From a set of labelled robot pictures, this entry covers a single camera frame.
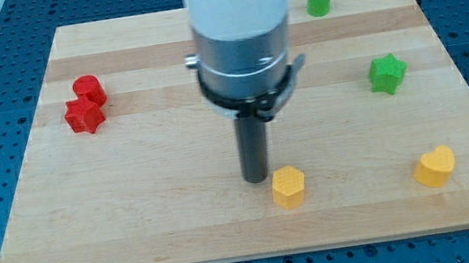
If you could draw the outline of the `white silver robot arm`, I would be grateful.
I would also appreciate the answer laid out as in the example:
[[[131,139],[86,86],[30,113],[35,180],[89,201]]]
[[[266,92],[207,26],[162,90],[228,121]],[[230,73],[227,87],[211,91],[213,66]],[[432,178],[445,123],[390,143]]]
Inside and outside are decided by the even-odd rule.
[[[237,119],[272,116],[293,92],[305,57],[288,62],[289,0],[183,0],[203,96]]]

